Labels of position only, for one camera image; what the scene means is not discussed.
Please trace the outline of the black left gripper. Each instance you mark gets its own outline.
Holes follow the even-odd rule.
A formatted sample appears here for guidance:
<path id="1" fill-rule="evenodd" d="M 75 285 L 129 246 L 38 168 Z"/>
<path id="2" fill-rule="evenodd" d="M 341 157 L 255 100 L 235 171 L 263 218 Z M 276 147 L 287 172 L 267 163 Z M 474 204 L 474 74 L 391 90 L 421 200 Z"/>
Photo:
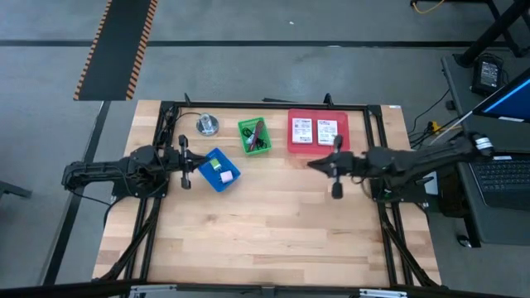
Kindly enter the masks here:
<path id="1" fill-rule="evenodd" d="M 191 152 L 188 150 L 188 139 L 185 135 L 178 137 L 180 150 L 176 150 L 173 146 L 167 147 L 165 156 L 167 160 L 166 168 L 170 172 L 181 171 L 181 187 L 185 190 L 191 188 L 190 173 L 194 170 L 194 163 L 203 164 L 207 162 L 207 156 L 193 154 L 193 161 Z"/>

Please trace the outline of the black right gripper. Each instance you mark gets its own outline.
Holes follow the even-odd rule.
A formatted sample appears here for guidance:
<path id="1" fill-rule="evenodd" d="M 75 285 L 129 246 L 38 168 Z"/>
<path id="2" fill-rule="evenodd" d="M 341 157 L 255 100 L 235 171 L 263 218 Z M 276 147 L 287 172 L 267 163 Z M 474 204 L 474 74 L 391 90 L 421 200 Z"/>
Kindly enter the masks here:
<path id="1" fill-rule="evenodd" d="M 351 151 L 341 151 L 344 138 L 336 135 L 334 139 L 333 152 L 321 159 L 308 161 L 307 165 L 316 171 L 330 176 L 333 180 L 331 194 L 333 199 L 343 198 L 343 185 L 340 182 L 342 175 L 352 174 L 357 160 Z"/>

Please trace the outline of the white labelled box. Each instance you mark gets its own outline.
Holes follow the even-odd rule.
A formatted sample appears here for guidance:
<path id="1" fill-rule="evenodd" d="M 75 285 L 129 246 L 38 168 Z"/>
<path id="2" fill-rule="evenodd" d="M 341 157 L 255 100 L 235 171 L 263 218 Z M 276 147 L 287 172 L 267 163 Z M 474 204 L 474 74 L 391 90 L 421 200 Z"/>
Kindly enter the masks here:
<path id="1" fill-rule="evenodd" d="M 312 144 L 312 120 L 310 118 L 292 119 L 292 142 L 295 144 Z"/>
<path id="2" fill-rule="evenodd" d="M 317 121 L 317 139 L 321 146 L 332 146 L 338 134 L 338 123 L 335 120 Z"/>

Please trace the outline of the red translucent plastic bin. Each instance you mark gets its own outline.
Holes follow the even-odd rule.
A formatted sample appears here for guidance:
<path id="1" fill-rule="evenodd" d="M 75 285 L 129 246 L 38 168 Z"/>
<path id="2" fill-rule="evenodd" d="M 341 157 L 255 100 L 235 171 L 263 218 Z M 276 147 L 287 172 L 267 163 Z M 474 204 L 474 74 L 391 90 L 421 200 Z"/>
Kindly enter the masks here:
<path id="1" fill-rule="evenodd" d="M 312 120 L 312 144 L 295 144 L 292 142 L 292 119 L 293 118 L 310 118 Z M 287 150 L 290 153 L 311 154 L 311 155 L 328 155 L 333 151 L 332 146 L 321 146 L 317 139 L 317 121 L 318 120 L 335 120 L 338 123 L 338 134 L 344 138 L 342 150 L 350 149 L 349 141 L 349 118 L 344 112 L 310 110 L 310 109 L 290 109 L 287 115 Z"/>

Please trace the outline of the blue plastic basket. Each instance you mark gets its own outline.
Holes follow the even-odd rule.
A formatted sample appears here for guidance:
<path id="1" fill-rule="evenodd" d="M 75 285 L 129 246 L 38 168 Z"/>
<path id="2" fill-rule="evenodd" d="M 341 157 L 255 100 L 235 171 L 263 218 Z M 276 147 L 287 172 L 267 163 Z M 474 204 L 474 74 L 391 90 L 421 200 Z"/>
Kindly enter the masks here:
<path id="1" fill-rule="evenodd" d="M 199 167 L 201 175 L 210 183 L 210 185 L 217 191 L 223 192 L 230 185 L 232 185 L 240 176 L 240 170 L 235 164 L 219 149 L 215 148 L 207 155 L 207 162 Z M 210 159 L 217 158 L 221 164 L 221 169 L 214 171 L 210 165 Z M 227 184 L 223 184 L 220 180 L 220 173 L 224 171 L 232 171 L 234 179 Z"/>

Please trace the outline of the green plastic basket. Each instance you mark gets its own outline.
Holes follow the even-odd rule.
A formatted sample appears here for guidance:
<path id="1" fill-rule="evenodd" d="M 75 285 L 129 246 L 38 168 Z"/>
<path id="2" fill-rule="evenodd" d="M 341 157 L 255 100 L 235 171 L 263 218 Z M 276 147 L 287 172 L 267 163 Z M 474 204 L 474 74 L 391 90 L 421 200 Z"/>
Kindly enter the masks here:
<path id="1" fill-rule="evenodd" d="M 239 121 L 238 131 L 246 155 L 257 155 L 272 149 L 271 138 L 263 117 Z"/>

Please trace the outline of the black hazard-striped floor mat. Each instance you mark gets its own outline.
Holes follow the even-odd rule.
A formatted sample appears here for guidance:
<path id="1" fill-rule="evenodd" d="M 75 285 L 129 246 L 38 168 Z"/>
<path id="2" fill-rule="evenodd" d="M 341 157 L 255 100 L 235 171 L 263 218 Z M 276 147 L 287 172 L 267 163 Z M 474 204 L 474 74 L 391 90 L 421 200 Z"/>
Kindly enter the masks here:
<path id="1" fill-rule="evenodd" d="M 108 0 L 73 99 L 129 101 L 137 87 L 159 0 Z"/>

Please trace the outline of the black laptop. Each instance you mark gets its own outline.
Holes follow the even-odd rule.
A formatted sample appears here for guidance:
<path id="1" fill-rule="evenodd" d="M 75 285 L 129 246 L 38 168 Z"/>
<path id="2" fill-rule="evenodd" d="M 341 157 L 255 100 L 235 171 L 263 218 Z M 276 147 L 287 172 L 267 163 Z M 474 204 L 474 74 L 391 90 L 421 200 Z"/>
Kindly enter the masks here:
<path id="1" fill-rule="evenodd" d="M 530 212 L 530 154 L 495 156 L 470 168 L 487 206 Z"/>

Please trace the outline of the black power adapter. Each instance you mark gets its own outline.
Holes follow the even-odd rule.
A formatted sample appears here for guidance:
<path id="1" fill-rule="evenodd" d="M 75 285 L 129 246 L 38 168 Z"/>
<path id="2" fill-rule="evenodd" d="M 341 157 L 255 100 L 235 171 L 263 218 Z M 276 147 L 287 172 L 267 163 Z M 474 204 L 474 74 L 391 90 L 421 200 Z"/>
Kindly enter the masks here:
<path id="1" fill-rule="evenodd" d="M 470 90 L 474 94 L 490 96 L 502 83 L 504 61 L 496 55 L 480 55 L 474 65 Z"/>

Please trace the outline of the tilted monitor blue screen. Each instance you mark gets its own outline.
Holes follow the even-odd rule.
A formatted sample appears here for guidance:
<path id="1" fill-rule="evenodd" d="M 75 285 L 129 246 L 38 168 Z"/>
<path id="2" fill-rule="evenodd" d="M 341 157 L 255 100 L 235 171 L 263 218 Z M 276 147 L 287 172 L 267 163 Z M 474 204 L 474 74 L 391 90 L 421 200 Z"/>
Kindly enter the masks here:
<path id="1" fill-rule="evenodd" d="M 530 123 L 530 68 L 473 108 L 472 113 L 516 123 Z"/>

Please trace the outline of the black stand leg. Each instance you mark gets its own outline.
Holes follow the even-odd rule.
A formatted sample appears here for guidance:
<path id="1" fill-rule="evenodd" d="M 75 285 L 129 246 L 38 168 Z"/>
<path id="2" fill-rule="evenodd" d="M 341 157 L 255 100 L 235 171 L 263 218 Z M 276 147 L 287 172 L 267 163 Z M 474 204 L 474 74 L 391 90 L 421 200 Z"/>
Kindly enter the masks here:
<path id="1" fill-rule="evenodd" d="M 530 0 L 515 2 L 497 18 L 494 23 L 462 55 L 455 56 L 455 62 L 462 67 L 469 67 L 475 59 L 500 37 L 516 20 L 530 9 Z"/>

